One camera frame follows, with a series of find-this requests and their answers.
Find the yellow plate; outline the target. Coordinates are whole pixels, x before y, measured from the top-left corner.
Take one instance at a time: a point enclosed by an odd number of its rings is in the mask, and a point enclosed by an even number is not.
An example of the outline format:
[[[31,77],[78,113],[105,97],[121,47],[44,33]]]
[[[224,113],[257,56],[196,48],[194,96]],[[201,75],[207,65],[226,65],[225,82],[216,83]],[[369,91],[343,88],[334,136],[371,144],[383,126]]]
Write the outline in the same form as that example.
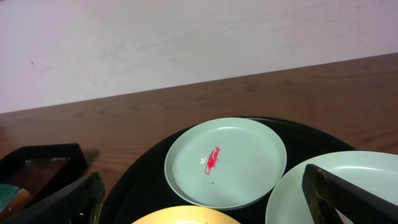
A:
[[[239,222],[211,208],[182,205],[152,212],[132,224],[239,224]]]

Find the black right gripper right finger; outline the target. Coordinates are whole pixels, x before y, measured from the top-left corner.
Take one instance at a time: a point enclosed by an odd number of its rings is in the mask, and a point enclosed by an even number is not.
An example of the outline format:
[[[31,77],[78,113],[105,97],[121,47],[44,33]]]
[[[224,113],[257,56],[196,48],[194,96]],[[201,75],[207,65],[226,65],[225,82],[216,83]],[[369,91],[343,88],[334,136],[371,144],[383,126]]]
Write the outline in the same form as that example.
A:
[[[397,224],[397,205],[314,164],[305,167],[302,190],[314,223]]]

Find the green yellow sponge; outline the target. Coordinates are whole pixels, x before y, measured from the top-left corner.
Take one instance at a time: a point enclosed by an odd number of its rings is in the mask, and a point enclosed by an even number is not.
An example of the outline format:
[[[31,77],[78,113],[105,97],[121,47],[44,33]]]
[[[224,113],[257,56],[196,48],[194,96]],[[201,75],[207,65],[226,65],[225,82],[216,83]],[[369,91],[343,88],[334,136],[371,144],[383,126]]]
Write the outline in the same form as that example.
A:
[[[15,185],[1,184],[1,213],[21,209],[31,198],[31,193]]]

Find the light green plate with stain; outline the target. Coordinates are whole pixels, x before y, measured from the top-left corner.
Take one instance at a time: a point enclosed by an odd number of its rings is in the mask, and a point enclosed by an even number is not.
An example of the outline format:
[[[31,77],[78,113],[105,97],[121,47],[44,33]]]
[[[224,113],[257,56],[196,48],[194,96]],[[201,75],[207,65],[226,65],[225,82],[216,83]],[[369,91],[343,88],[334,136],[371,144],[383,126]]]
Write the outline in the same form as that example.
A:
[[[268,194],[286,166],[286,146],[270,127],[252,119],[220,118],[179,136],[165,157],[164,174],[185,201],[234,210]]]

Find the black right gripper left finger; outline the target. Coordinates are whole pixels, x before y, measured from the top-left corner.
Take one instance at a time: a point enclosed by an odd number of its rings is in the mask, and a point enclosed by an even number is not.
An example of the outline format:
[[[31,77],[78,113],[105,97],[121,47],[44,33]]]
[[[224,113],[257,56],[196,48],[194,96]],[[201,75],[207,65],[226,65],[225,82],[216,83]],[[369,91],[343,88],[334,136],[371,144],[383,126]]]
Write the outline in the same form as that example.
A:
[[[105,186],[98,172],[86,175],[1,224],[98,223]]]

